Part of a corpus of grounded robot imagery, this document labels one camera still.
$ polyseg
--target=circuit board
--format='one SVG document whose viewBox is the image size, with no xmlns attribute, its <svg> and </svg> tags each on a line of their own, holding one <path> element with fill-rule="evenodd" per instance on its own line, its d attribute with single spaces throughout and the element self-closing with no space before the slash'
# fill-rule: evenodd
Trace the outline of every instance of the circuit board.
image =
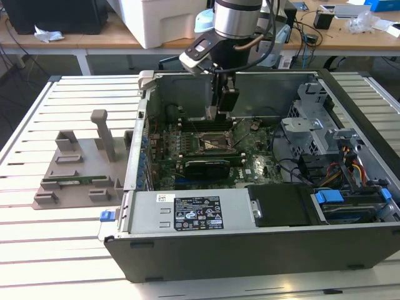
<svg viewBox="0 0 400 300">
<path fill-rule="evenodd" d="M 187 132 L 169 125 L 152 137 L 152 160 L 157 169 L 154 189 L 245 188 L 250 184 L 281 183 L 281 173 L 273 163 L 269 141 L 273 128 L 261 121 L 240 120 L 228 131 Z M 229 176 L 216 181 L 190 180 L 184 175 L 184 162 L 201 160 L 229 161 Z"/>
</svg>

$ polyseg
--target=yellow cable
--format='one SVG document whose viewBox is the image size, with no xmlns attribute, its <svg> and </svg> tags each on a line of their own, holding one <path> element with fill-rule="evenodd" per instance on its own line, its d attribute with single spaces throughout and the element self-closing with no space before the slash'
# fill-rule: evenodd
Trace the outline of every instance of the yellow cable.
<svg viewBox="0 0 400 300">
<path fill-rule="evenodd" d="M 355 167 L 355 168 L 357 168 L 357 170 L 359 171 L 361 184 L 363 184 L 363 175 L 362 175 L 362 172 L 361 172 L 360 167 L 357 166 L 356 164 L 352 164 L 352 166 Z"/>
<path fill-rule="evenodd" d="M 339 175 L 341 175 L 342 172 L 337 172 L 336 174 L 334 174 L 332 177 L 330 177 L 327 181 L 325 181 L 324 183 L 321 184 L 321 186 L 324 186 L 327 183 L 330 183 L 333 179 L 337 178 Z"/>
</svg>

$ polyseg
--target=workbench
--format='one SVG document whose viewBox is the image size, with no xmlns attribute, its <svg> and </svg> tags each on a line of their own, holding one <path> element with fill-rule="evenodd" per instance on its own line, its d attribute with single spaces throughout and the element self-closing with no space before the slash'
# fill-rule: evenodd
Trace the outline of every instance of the workbench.
<svg viewBox="0 0 400 300">
<path fill-rule="evenodd" d="M 344 4 L 346 0 L 313 1 L 306 0 L 310 11 L 315 11 L 321 4 Z M 307 12 L 297 12 L 297 20 Z M 379 12 L 374 13 L 382 19 L 400 21 L 400 12 Z M 312 26 L 315 13 L 304 16 L 302 22 Z M 0 43 L 8 54 L 24 54 L 18 45 L 9 36 L 6 30 L 6 17 L 0 20 Z M 398 56 L 400 53 L 400 39 L 382 31 L 375 30 L 374 33 L 351 34 L 344 28 L 346 20 L 333 19 L 329 30 L 322 30 L 324 36 L 323 43 L 316 49 L 314 55 L 317 56 Z M 313 33 L 312 29 L 305 29 L 308 33 Z M 77 58 L 83 75 L 92 74 L 87 60 L 88 55 L 135 55 L 135 54 L 165 54 L 179 55 L 183 49 L 188 47 L 192 39 L 180 39 L 167 42 L 159 48 L 143 49 L 134 38 L 128 28 L 116 14 L 110 14 L 109 19 L 101 34 L 88 36 L 83 34 L 65 34 L 62 41 L 50 42 L 46 44 L 38 41 L 34 36 L 18 36 L 12 30 L 14 37 L 27 49 L 29 54 L 52 54 L 52 55 L 74 55 Z M 284 45 L 281 55 L 284 58 L 293 57 L 301 45 L 299 33 L 294 30 L 290 41 Z M 132 62 L 128 57 L 128 63 L 132 67 Z"/>
<path fill-rule="evenodd" d="M 400 107 L 382 87 L 357 73 L 334 77 L 390 145 L 400 146 Z M 138 76 L 64 76 L 46 84 L 0 152 L 1 299 L 400 298 L 400 252 L 361 271 L 131 284 L 98 239 L 108 230 L 100 227 L 101 211 L 115 207 L 33 210 L 58 131 L 73 129 L 78 139 L 96 138 L 91 112 L 106 109 L 113 136 L 122 137 L 134 128 L 139 99 Z M 371 109 L 372 99 L 385 110 Z M 350 126 L 341 108 L 334 109 Z"/>
</svg>

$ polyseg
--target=motherboard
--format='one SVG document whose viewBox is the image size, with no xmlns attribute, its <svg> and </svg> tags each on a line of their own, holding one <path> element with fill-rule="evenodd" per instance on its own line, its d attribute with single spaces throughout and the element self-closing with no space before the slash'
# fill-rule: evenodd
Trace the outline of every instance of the motherboard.
<svg viewBox="0 0 400 300">
<path fill-rule="evenodd" d="M 259 119 L 181 121 L 150 132 L 154 190 L 245 188 L 281 183 Z"/>
</svg>

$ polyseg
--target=black storage bin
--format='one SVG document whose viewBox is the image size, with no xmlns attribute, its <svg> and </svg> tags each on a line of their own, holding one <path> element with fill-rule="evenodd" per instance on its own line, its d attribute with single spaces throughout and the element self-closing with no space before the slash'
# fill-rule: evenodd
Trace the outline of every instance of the black storage bin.
<svg viewBox="0 0 400 300">
<path fill-rule="evenodd" d="M 108 18 L 106 0 L 2 0 L 18 34 L 47 31 L 99 34 Z"/>
</svg>

